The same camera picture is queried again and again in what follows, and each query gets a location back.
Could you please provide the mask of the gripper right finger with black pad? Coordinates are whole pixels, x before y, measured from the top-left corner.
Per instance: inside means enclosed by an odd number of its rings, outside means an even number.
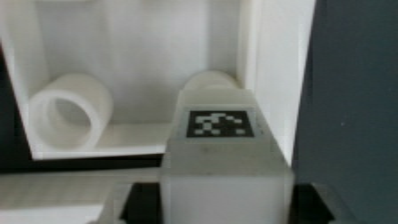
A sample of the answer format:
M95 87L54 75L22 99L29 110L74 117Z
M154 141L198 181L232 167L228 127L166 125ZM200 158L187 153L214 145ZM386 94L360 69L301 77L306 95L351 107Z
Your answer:
M353 212L337 190L321 183L294 188L290 224L351 224Z

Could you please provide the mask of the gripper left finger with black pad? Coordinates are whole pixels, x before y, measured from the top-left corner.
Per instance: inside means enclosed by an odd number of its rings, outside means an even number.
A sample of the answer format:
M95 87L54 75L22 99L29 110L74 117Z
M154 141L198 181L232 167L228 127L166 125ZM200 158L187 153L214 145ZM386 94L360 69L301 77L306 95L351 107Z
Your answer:
M115 186L100 216L90 224L164 224L157 182L122 183Z

